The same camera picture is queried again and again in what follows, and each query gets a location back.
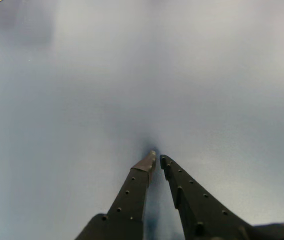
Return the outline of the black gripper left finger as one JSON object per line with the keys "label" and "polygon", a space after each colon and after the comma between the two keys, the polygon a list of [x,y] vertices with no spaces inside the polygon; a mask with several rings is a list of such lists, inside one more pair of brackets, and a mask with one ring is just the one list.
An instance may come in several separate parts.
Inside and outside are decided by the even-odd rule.
{"label": "black gripper left finger", "polygon": [[107,213],[95,215],[77,240],[142,240],[148,187],[156,168],[157,154],[151,150],[129,171]]}

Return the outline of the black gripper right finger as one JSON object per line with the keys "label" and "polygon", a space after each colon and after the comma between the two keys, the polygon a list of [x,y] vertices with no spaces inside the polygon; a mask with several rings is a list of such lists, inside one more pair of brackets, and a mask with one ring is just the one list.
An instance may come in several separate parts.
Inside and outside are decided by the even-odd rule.
{"label": "black gripper right finger", "polygon": [[160,156],[187,240],[253,240],[253,227],[232,213],[177,162]]}

